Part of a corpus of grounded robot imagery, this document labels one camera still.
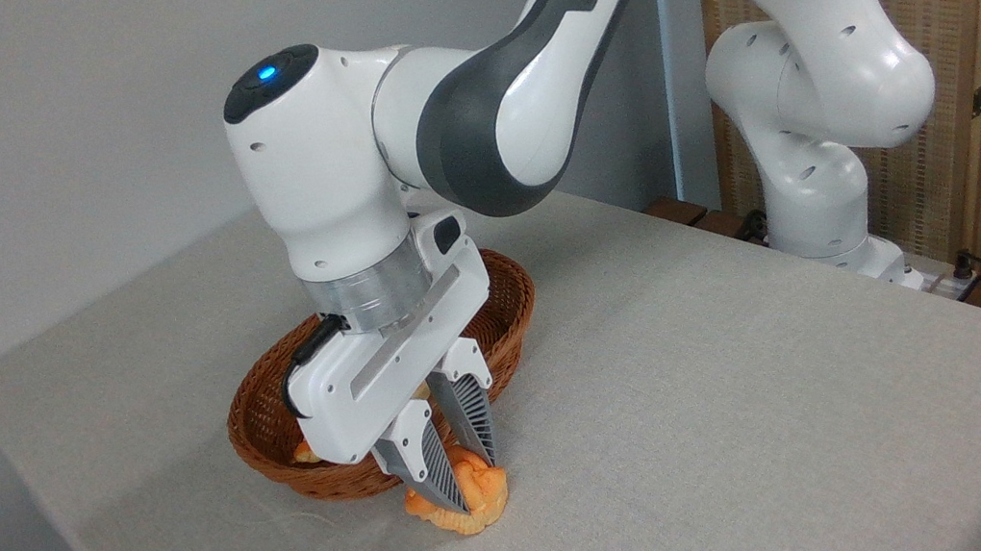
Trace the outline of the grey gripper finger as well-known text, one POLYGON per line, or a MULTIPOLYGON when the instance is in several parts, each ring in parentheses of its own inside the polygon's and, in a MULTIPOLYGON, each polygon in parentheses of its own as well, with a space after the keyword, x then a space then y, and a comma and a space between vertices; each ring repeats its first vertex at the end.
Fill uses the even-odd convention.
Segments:
POLYGON ((456 483, 431 416, 428 401, 411 399, 378 437, 373 455, 384 473, 399 476, 406 487, 431 505, 468 513, 464 492, 456 483))
POLYGON ((457 338, 433 372, 427 386, 457 442, 488 466, 498 457, 491 415, 492 376, 473 338, 457 338))

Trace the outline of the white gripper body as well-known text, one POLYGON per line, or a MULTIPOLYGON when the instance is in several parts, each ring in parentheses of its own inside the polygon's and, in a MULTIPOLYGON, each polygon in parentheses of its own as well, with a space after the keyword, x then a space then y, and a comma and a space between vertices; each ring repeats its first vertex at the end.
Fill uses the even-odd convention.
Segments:
POLYGON ((430 285, 389 294, 390 323, 333 335, 291 373, 287 392, 302 435, 323 460, 358 463, 433 371, 453 382, 470 375, 484 390, 492 387, 482 345, 458 346, 490 293, 466 224, 457 207, 413 219, 399 253, 430 285))

